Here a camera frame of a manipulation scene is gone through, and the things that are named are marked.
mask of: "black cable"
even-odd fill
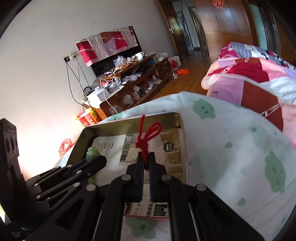
[[[75,100],[74,96],[73,96],[73,93],[72,93],[72,90],[71,90],[71,85],[70,85],[70,77],[69,77],[69,71],[68,71],[68,65],[66,64],[66,67],[67,67],[67,75],[68,75],[68,81],[69,81],[69,87],[70,87],[70,92],[71,92],[71,95],[72,95],[72,98],[73,100]]]
[[[83,69],[81,68],[81,65],[80,65],[80,63],[78,62],[78,59],[77,59],[77,58],[76,58],[76,60],[77,60],[77,63],[78,63],[78,65],[79,65],[79,67],[80,67],[80,69],[81,69],[81,71],[82,71],[84,77],[85,77],[85,74],[84,74],[84,72],[83,72]]]
[[[70,65],[66,62],[66,64],[67,64],[67,72],[68,72],[68,66],[69,66],[69,68],[71,69],[71,67],[70,67]],[[76,77],[76,79],[78,80],[78,82],[79,82],[79,79],[77,78],[77,76],[76,76],[76,74],[74,73],[74,71],[72,70],[72,72],[73,72],[73,74],[75,75],[75,77]],[[83,88],[82,88],[82,86],[81,86],[81,84],[80,84],[80,87],[81,87],[81,90],[82,90],[82,93],[83,93],[83,95],[86,97],[86,99],[88,100],[88,98],[87,98],[87,96],[85,95],[85,93],[84,93],[84,91],[83,91]],[[95,114],[96,114],[96,116],[97,116],[97,118],[99,118],[99,115],[98,115],[98,113],[95,111],[95,109],[91,106],[91,104],[90,104],[90,102],[88,101],[88,103],[89,103],[89,106],[92,108],[92,110],[95,112]]]
[[[91,89],[92,92],[94,91],[92,87],[90,87],[90,86],[86,86],[86,87],[83,89],[83,92],[85,92],[86,89]]]
[[[78,81],[78,83],[79,83],[79,85],[80,85],[80,87],[81,87],[81,90],[83,91],[82,85],[81,85],[81,83],[80,83],[78,77],[77,77],[76,74],[74,73],[73,69],[70,67],[70,65],[69,65],[67,62],[66,62],[66,64],[67,64],[68,67],[71,69],[72,73],[75,75],[75,77],[76,77],[76,79],[77,79],[77,81]]]

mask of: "white box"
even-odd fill
[[[100,104],[110,96],[107,89],[95,90],[87,96],[89,104],[94,108],[100,108]]]

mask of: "red string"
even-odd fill
[[[161,124],[159,122],[155,122],[152,124],[149,129],[147,130],[146,134],[144,135],[144,138],[141,139],[142,132],[143,132],[143,123],[144,123],[145,115],[142,115],[141,122],[140,122],[140,130],[139,130],[139,136],[136,142],[136,148],[141,148],[142,150],[142,157],[144,159],[145,169],[148,170],[148,141],[153,139],[154,137],[158,136],[159,133],[162,130]]]

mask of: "plastic bag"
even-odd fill
[[[175,71],[177,74],[189,74],[189,69],[179,69]]]
[[[74,146],[74,144],[71,139],[64,140],[59,147],[59,157],[62,158],[72,146]]]
[[[173,72],[173,77],[174,77],[174,79],[177,79],[179,76],[176,72]]]
[[[113,60],[115,67],[122,67],[126,64],[126,59],[122,56],[117,56],[117,59]]]
[[[134,62],[137,59],[135,55],[128,57],[127,62]]]
[[[167,57],[168,57],[168,53],[167,52],[164,52],[162,54],[157,54],[156,55],[156,60],[157,61],[162,61],[162,60],[164,60]]]
[[[156,52],[154,52],[154,51],[152,51],[152,52],[147,51],[147,52],[145,52],[145,53],[146,53],[145,56],[150,56],[150,55],[152,55],[152,54],[156,54]]]
[[[142,75],[142,73],[136,73],[136,74],[131,74],[131,75],[128,75],[128,76],[125,76],[123,79],[122,79],[122,82],[134,82],[136,81],[140,76]]]

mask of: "bed sheet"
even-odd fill
[[[296,152],[289,140],[251,110],[188,92],[102,122],[171,111],[179,112],[184,123],[190,185],[206,184],[266,241],[272,240],[296,203]],[[169,230],[168,221],[124,218],[121,240],[169,241]]]
[[[296,71],[263,58],[223,58],[202,80],[207,95],[251,109],[296,148]]]

